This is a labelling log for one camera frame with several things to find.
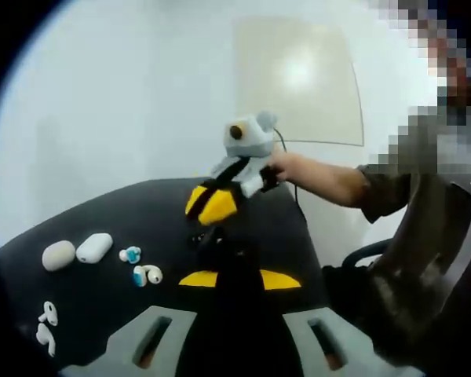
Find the sleeve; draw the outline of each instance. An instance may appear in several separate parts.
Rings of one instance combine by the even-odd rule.
[[[381,216],[388,216],[405,207],[410,200],[410,174],[384,174],[377,165],[358,167],[367,180],[360,209],[373,224]]]

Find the white earbud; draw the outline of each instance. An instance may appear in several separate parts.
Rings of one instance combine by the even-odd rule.
[[[162,271],[156,265],[137,265],[133,269],[133,280],[138,287],[147,285],[147,280],[152,284],[162,281]]]
[[[44,313],[38,318],[39,322],[49,322],[53,326],[57,326],[57,310],[53,303],[44,302]]]
[[[135,265],[141,259],[141,249],[139,247],[131,246],[119,252],[119,259],[123,262],[128,262]]]
[[[56,342],[54,341],[53,333],[50,332],[47,326],[42,323],[38,324],[36,336],[38,342],[43,346],[49,343],[47,351],[51,357],[54,357],[54,354],[56,353]]]

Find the black chair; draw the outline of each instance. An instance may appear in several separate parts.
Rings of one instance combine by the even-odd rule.
[[[378,241],[376,243],[361,247],[360,249],[353,251],[347,256],[347,258],[344,259],[342,267],[354,267],[356,263],[359,262],[361,259],[384,254],[384,251],[387,250],[387,247],[389,246],[391,240],[392,239],[389,238],[388,240]]]

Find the wire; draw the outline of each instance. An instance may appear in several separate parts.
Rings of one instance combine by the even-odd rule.
[[[284,151],[288,152],[288,148],[286,148],[286,143],[284,142],[283,135],[275,127],[274,127],[274,131],[278,134],[279,139],[281,140],[281,145],[283,146]],[[295,183],[293,183],[292,185],[294,186],[295,203],[297,204],[297,207],[298,207],[298,209],[301,213],[301,216],[304,218],[305,222],[307,222],[307,218],[305,217],[304,211],[301,209],[300,203],[298,202],[298,187],[295,185]]]

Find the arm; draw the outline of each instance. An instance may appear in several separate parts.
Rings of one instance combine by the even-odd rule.
[[[271,163],[287,180],[329,202],[359,208],[368,181],[358,169],[320,163],[295,153],[276,154]]]

